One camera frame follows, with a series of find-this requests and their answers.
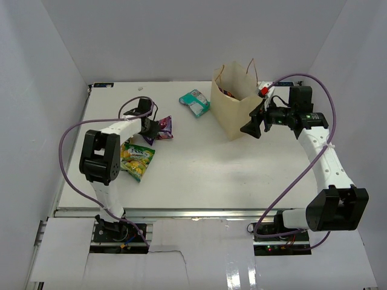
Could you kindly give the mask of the large dark purple snack bag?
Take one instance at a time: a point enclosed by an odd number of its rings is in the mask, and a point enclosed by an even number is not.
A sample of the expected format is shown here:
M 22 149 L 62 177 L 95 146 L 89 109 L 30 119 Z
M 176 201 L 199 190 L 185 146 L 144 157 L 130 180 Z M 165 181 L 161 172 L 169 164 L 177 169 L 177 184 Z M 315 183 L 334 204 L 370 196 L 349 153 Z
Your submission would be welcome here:
M 228 96 L 228 97 L 230 97 L 230 98 L 236 99 L 236 97 L 235 97 L 231 92 L 229 92 L 229 91 L 227 91 L 227 90 L 221 88 L 220 86 L 218 86 L 218 89 L 219 89 L 224 95 L 226 95 L 226 96 Z

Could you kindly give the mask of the teal snack packet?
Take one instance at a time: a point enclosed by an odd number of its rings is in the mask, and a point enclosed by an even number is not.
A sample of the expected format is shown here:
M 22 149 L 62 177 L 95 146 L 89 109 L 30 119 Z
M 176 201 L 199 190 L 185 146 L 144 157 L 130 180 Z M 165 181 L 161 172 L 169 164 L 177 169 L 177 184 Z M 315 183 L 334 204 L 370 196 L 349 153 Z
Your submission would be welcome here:
M 197 89 L 180 97 L 179 102 L 187 106 L 197 118 L 210 109 L 210 101 Z

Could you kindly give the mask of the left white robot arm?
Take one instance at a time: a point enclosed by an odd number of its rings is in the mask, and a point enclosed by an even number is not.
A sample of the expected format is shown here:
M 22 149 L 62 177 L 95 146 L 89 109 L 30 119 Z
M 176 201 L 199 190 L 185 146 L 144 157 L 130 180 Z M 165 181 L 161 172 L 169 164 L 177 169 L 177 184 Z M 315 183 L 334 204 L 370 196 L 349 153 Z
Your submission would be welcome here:
M 120 171 L 121 145 L 136 134 L 154 138 L 160 130 L 152 116 L 154 102 L 145 96 L 136 99 L 137 107 L 108 127 L 86 132 L 80 156 L 79 170 L 94 189 L 100 218 L 110 222 L 106 232 L 115 241 L 128 233 L 128 226 L 121 222 L 125 210 L 114 182 Z

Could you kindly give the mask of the purple candy packet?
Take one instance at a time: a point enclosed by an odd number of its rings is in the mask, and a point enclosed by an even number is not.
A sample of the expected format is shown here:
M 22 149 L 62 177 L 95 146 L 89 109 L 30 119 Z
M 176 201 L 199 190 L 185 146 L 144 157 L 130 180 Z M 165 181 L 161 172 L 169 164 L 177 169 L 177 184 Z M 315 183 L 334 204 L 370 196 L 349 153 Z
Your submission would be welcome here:
M 172 134 L 172 116 L 171 115 L 158 120 L 158 124 L 159 124 L 160 130 L 158 131 L 155 137 L 143 136 L 143 139 L 150 146 L 153 145 L 155 140 L 170 140 L 174 138 Z

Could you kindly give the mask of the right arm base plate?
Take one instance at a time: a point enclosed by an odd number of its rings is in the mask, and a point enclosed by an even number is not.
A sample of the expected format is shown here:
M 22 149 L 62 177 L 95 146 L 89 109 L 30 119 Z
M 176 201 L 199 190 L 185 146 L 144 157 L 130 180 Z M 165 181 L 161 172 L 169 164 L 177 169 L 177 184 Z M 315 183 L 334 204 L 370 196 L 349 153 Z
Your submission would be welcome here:
M 306 231 L 289 236 L 256 237 L 253 235 L 256 223 L 248 224 L 246 230 L 253 236 L 253 250 L 259 256 L 297 256 L 311 255 L 310 238 Z

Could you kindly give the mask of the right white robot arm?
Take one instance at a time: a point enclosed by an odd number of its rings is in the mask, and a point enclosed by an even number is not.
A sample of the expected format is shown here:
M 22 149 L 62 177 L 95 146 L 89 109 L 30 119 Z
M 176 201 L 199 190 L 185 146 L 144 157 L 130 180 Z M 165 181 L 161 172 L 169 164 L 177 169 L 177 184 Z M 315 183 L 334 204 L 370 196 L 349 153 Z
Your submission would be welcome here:
M 283 106 L 274 102 L 274 90 L 265 83 L 258 95 L 263 101 L 250 113 L 241 132 L 261 137 L 273 125 L 287 126 L 304 149 L 317 184 L 316 197 L 305 207 L 279 210 L 274 217 L 274 236 L 286 241 L 297 230 L 353 231 L 357 228 L 369 195 L 346 174 L 330 137 L 333 130 L 321 112 L 313 111 L 312 88 L 292 86 Z

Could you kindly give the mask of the green yellow snack packet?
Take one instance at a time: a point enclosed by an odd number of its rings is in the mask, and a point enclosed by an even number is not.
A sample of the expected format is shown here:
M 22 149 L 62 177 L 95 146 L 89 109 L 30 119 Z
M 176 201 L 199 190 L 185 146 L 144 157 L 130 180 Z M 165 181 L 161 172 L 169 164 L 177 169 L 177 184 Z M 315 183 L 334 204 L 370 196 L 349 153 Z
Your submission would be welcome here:
M 124 143 L 120 147 L 120 168 L 140 182 L 154 155 L 151 148 Z

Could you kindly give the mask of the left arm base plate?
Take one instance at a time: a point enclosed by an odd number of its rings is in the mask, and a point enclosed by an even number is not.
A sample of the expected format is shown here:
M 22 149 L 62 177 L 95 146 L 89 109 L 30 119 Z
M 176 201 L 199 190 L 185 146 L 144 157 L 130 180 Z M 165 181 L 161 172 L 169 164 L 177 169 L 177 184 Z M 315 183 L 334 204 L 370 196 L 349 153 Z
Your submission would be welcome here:
M 94 254 L 147 254 L 148 247 L 132 225 L 115 233 L 95 224 L 89 248 Z

